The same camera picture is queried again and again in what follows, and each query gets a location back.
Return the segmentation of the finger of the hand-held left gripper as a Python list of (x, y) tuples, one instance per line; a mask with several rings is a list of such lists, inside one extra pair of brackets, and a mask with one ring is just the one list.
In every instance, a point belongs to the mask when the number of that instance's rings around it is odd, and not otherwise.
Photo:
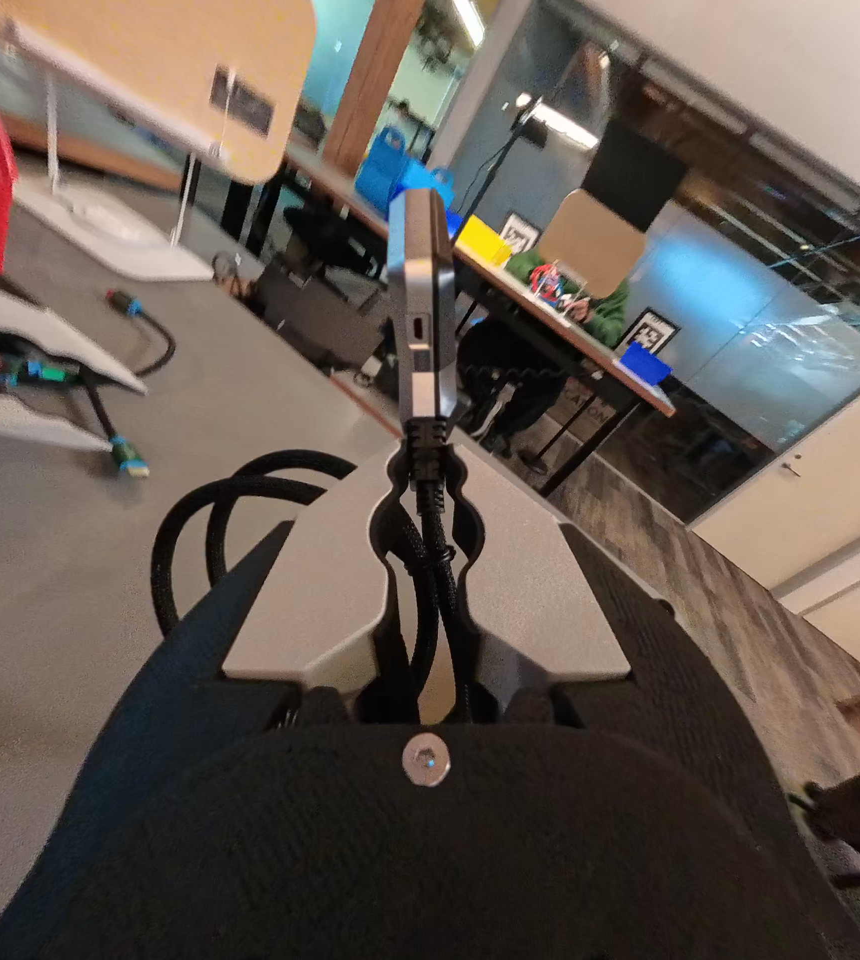
[(52, 309), (0, 290), (0, 337), (18, 340), (52, 358), (76, 362), (91, 372), (146, 395), (146, 384), (111, 353)]
[[(45, 389), (80, 388), (98, 418), (101, 435), (69, 420), (28, 406), (16, 393), (18, 385)], [(115, 450), (115, 426), (102, 404), (96, 384), (63, 367), (0, 367), (0, 437), (67, 450)]]

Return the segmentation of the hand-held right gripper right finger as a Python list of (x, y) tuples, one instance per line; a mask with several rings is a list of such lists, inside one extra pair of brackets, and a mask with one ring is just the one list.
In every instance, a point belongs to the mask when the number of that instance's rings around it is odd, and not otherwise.
[(465, 558), (458, 599), (477, 642), (477, 682), (510, 697), (627, 678), (628, 659), (566, 536), (569, 526), (470, 445), (456, 444), (452, 457), (452, 539)]

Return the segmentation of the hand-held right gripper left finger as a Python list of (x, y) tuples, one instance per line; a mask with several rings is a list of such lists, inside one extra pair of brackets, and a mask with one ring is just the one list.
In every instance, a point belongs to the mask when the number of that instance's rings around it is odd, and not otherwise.
[(384, 447), (299, 513), (225, 657), (228, 678), (304, 690), (409, 681), (395, 574), (375, 541), (398, 452)]

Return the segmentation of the cardboard box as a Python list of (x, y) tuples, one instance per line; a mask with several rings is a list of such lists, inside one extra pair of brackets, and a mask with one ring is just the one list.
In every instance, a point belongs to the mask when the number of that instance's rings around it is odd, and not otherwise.
[(550, 447), (550, 452), (588, 441), (613, 413), (613, 408), (592, 390), (575, 381), (569, 382), (545, 414), (545, 419), (552, 425), (550, 437), (556, 436), (556, 433), (569, 424), (561, 438)]

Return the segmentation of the small blue bin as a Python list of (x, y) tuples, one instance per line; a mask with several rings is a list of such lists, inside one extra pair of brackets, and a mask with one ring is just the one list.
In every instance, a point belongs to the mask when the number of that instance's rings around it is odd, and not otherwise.
[(628, 342), (618, 360), (619, 365), (644, 384), (657, 387), (672, 374), (672, 368), (641, 343)]

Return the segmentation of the black box under table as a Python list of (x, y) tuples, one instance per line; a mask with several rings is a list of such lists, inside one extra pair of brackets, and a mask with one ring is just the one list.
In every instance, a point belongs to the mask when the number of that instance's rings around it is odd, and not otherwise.
[(257, 316), (319, 369), (359, 370), (383, 341), (388, 292), (341, 268), (324, 276), (290, 269), (272, 258), (251, 289)]

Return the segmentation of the framed marker tag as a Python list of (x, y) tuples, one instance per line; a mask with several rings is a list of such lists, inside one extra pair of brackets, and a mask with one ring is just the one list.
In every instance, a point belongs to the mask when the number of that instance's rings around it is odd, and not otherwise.
[(498, 235), (510, 249), (510, 255), (516, 256), (534, 249), (542, 235), (542, 230), (519, 213), (509, 211)]
[(677, 323), (647, 308), (629, 323), (613, 349), (616, 354), (623, 355), (631, 344), (636, 343), (648, 353), (658, 355), (679, 332)]

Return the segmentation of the wooden stand board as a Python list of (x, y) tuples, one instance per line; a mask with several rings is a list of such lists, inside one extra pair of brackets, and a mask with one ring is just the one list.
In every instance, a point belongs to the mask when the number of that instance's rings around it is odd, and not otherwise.
[[(0, 1), (0, 44), (249, 186), (280, 167), (315, 42), (310, 1)], [(273, 102), (268, 138), (210, 105), (218, 66)]]

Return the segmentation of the black label sticker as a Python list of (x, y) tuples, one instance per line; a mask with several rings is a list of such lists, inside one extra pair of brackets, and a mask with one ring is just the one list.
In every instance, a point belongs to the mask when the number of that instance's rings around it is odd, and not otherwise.
[(257, 137), (268, 138), (275, 106), (268, 96), (244, 82), (237, 72), (222, 65), (216, 68), (209, 103)]

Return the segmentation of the long brown-edged table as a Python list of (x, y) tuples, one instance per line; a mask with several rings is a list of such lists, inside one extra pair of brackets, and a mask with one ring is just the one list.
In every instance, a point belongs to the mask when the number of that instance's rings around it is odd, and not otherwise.
[[(312, 149), (292, 140), (286, 146), (280, 173), (294, 171), (304, 174), (338, 208), (348, 210), (375, 234), (387, 238), (387, 223), (356, 191), (351, 177), (326, 163)], [(628, 276), (642, 256), (646, 240), (644, 234), (581, 190), (573, 191), (564, 199), (543, 238), (551, 258), (559, 260), (563, 270), (575, 278), (579, 274), (577, 267), (565, 263), (561, 256), (563, 242), (571, 238), (578, 242), (578, 254), (588, 254), (589, 266), (595, 271), (582, 279), (585, 290), (595, 298), (610, 294), (617, 283)], [(569, 354), (556, 348), (556, 342), (566, 342), (571, 350), (579, 352), (599, 370), (600, 375), (593, 379), (590, 388), (597, 399), (613, 409), (613, 415), (549, 476), (539, 490), (544, 498), (557, 490), (642, 404), (666, 418), (676, 414), (664, 390), (647, 384), (627, 369), (614, 351), (545, 304), (506, 269), (487, 263), (460, 242), (455, 245), (455, 258), (460, 264), (458, 279), (472, 276), (472, 285), (476, 285), (480, 293), (498, 292), (513, 302), (516, 313), (509, 319), (514, 327), (558, 366), (575, 378), (588, 377), (584, 363), (577, 364)]]

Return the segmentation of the glass partition window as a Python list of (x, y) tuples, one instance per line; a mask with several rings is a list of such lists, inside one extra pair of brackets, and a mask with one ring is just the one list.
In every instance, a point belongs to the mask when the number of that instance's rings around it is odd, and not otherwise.
[[(645, 233), (621, 332), (647, 308), (680, 326), (658, 354), (676, 414), (642, 404), (601, 456), (693, 522), (860, 395), (860, 221), (835, 183), (580, 2), (527, 2), (451, 163), (460, 210), (522, 93), (595, 135), (618, 118), (689, 166)], [(541, 228), (539, 243), (595, 150), (553, 134), (543, 150), (516, 143), (475, 215), (498, 233), (515, 211)]]

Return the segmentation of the small yellow bin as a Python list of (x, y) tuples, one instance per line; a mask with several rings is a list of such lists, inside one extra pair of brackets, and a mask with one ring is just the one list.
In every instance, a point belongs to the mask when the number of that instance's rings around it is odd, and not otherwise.
[(466, 264), (488, 271), (502, 270), (512, 257), (508, 243), (475, 214), (456, 236), (454, 253)]

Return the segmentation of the blue bag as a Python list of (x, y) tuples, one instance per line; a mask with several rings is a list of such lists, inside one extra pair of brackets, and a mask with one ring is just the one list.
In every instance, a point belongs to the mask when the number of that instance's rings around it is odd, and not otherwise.
[(404, 134), (396, 126), (384, 126), (371, 142), (356, 176), (356, 192), (384, 219), (410, 159)]

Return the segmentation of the wooden post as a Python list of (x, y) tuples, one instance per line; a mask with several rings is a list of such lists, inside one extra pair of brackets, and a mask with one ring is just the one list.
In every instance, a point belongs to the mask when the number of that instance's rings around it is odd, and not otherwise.
[(329, 127), (322, 159), (354, 178), (423, 10), (423, 1), (376, 1)]

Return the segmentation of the black wall panel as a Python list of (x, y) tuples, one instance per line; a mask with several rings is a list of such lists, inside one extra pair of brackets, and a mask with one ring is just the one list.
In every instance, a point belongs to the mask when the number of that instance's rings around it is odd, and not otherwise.
[(676, 194), (689, 166), (618, 118), (611, 118), (580, 189), (645, 234)]

